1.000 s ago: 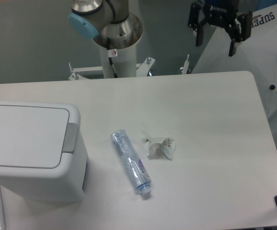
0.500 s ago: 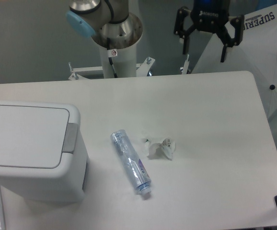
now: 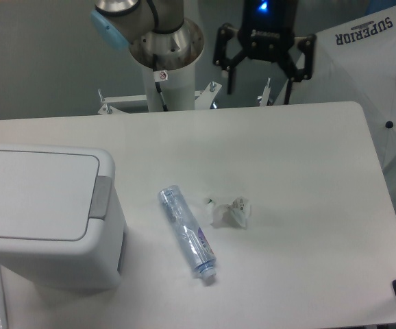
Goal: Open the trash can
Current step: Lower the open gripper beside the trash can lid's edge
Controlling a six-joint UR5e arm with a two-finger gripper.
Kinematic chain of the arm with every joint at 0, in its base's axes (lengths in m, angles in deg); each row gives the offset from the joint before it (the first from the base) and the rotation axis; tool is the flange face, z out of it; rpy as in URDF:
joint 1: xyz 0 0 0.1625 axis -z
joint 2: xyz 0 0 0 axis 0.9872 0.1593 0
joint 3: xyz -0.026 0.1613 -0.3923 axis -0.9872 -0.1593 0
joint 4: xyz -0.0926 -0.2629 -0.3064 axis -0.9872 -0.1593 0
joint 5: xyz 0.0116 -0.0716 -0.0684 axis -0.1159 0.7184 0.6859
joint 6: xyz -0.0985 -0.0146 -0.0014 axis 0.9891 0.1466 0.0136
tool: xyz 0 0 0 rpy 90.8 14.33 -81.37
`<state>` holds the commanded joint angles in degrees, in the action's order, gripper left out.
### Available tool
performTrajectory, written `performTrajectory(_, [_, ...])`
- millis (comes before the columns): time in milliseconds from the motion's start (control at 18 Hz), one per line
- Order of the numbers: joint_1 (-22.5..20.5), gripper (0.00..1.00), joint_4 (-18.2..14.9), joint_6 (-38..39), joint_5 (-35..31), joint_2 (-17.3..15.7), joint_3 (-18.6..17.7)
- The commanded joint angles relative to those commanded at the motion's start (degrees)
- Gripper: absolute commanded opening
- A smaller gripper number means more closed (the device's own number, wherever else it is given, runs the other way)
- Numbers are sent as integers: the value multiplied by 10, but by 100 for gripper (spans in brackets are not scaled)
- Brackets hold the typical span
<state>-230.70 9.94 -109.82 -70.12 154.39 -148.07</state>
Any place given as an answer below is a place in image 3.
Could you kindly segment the silver blue-capped robot arm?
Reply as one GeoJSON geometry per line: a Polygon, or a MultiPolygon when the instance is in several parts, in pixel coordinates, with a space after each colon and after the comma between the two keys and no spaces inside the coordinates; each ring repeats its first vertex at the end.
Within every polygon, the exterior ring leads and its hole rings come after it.
{"type": "MultiPolygon", "coordinates": [[[[218,29],[213,63],[227,72],[228,93],[245,58],[278,64],[290,83],[312,77],[317,37],[295,36],[297,6],[297,1],[244,1],[240,28],[226,23],[218,29]]],[[[186,25],[183,1],[96,1],[91,17],[113,44],[148,42],[149,33],[174,36],[186,25]]]]}

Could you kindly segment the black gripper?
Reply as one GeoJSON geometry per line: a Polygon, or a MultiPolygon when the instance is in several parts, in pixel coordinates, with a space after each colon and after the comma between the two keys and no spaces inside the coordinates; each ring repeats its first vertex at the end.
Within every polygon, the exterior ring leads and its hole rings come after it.
{"type": "Polygon", "coordinates": [[[317,35],[295,37],[295,16],[295,1],[244,1],[241,27],[224,23],[218,28],[212,62],[227,73],[228,95],[235,89],[236,67],[245,58],[278,61],[287,77],[284,105],[289,104],[293,84],[312,78],[317,35]],[[240,43],[241,50],[229,58],[227,46],[233,38],[240,43]],[[301,64],[297,64],[288,52],[293,45],[300,53],[301,64]]]}

